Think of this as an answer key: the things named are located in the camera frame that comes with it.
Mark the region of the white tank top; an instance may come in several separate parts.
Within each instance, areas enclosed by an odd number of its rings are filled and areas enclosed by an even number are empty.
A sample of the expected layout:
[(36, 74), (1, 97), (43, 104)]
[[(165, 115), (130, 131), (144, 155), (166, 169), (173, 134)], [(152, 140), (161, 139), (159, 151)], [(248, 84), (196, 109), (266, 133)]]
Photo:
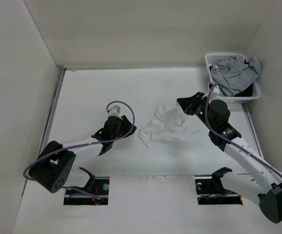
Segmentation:
[(139, 137), (147, 148), (155, 143), (177, 142), (187, 117), (179, 103), (160, 105)]

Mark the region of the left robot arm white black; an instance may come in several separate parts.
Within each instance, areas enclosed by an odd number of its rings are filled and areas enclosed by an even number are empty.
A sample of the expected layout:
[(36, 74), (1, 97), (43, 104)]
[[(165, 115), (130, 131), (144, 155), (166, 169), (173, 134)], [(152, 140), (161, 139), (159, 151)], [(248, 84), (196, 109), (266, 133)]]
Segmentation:
[(104, 127), (98, 130), (93, 138), (97, 142), (81, 143), (79, 145), (63, 147), (62, 144), (51, 141), (44, 148), (38, 159), (28, 168), (28, 177), (51, 193), (60, 190), (67, 182), (68, 176), (76, 159), (73, 150), (95, 148), (100, 146), (97, 155), (109, 151), (117, 140), (132, 135), (135, 130), (135, 118), (130, 122), (126, 116), (108, 117)]

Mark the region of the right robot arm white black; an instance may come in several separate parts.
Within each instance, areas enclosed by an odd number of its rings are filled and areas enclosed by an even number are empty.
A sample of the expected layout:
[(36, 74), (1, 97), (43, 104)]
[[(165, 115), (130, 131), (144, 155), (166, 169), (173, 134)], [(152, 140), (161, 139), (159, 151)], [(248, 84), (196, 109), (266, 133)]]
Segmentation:
[(255, 203), (273, 223), (282, 221), (282, 173), (260, 156), (255, 155), (242, 135), (228, 122), (230, 111), (222, 100), (209, 100), (198, 92), (191, 97), (178, 98), (177, 104), (188, 116), (197, 116), (209, 129), (211, 142), (233, 158), (251, 176), (238, 175), (222, 167), (211, 175), (211, 187), (216, 194), (238, 193)]

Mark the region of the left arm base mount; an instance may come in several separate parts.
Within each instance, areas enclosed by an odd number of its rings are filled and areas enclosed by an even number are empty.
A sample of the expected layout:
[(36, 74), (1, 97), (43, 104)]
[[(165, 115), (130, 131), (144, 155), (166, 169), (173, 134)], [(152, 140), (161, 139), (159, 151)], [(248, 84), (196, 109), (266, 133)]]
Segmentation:
[(68, 177), (65, 189), (64, 205), (108, 205), (110, 178), (80, 167)]

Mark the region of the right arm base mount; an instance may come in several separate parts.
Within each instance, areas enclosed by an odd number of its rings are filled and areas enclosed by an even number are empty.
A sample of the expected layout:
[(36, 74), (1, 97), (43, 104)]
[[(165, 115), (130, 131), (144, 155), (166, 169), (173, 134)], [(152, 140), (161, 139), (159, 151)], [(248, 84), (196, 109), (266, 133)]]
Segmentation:
[(223, 167), (211, 175), (198, 175), (195, 177), (197, 202), (199, 205), (242, 205), (242, 197), (234, 191), (227, 190), (221, 183), (221, 178), (232, 172), (230, 168)]

